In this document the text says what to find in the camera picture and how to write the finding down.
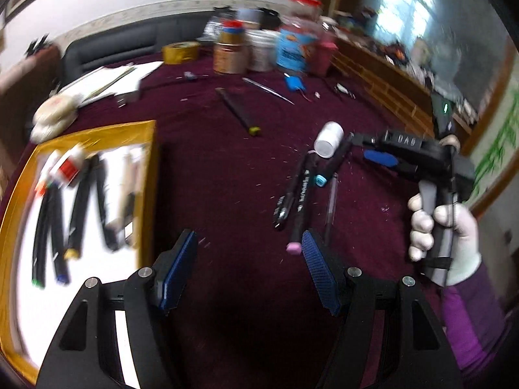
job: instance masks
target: gloved hand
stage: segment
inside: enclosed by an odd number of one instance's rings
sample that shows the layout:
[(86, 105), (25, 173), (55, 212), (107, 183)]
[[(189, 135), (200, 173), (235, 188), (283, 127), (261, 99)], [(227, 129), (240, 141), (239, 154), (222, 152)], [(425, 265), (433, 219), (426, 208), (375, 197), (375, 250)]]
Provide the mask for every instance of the gloved hand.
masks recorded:
[[(433, 219), (422, 210), (422, 199), (418, 194), (409, 199), (407, 206), (412, 210), (411, 245), (409, 257), (413, 262), (419, 261), (432, 248), (434, 239), (431, 235)], [(438, 206), (433, 213), (434, 219), (443, 226), (452, 226), (452, 206)], [(447, 273), (447, 286), (456, 285), (478, 269), (481, 253), (478, 249), (477, 222), (474, 216), (461, 203), (454, 205), (454, 226), (457, 238), (454, 239), (451, 257), (451, 268)]]

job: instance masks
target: metal screw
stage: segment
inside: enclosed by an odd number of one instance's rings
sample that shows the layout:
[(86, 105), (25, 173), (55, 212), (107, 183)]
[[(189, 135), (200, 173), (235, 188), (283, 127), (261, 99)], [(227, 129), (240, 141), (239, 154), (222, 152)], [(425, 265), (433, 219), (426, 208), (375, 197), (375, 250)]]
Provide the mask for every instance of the metal screw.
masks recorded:
[(97, 278), (89, 278), (85, 281), (85, 286), (87, 288), (93, 288), (97, 285), (99, 281), (97, 280)]
[(411, 277), (403, 277), (402, 278), (402, 283), (406, 287), (412, 287), (414, 284), (416, 284), (416, 281), (414, 280), (414, 278), (411, 278)]
[(151, 267), (143, 267), (142, 269), (139, 269), (139, 276), (141, 278), (147, 278), (153, 273), (153, 269)]
[(354, 278), (359, 277), (360, 275), (362, 275), (362, 270), (360, 270), (358, 267), (349, 267), (348, 275)]

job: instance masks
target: yellow tape roll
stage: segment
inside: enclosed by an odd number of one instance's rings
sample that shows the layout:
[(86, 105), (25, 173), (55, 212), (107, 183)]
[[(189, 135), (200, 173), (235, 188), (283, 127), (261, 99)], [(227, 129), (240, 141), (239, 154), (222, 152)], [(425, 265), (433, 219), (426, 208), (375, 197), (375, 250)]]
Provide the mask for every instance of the yellow tape roll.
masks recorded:
[(180, 64), (198, 58), (200, 44), (197, 42), (179, 42), (163, 46), (163, 60), (165, 64)]

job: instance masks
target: purple sleeve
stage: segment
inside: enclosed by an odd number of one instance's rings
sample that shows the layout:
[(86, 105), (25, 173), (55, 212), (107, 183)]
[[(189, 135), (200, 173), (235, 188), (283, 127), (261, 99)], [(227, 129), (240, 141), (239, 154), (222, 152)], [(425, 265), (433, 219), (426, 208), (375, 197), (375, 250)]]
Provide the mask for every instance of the purple sleeve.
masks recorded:
[(471, 380), (492, 361), (506, 331), (484, 264), (470, 278), (445, 288), (442, 314), (461, 375)]

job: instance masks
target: metal can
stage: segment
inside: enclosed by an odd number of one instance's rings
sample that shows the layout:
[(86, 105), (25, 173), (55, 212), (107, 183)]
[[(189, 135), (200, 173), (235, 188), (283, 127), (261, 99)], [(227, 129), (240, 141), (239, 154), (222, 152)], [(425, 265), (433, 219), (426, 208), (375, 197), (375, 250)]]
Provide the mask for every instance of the metal can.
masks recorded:
[(245, 44), (214, 45), (214, 71), (217, 73), (244, 75), (247, 61), (248, 47)]

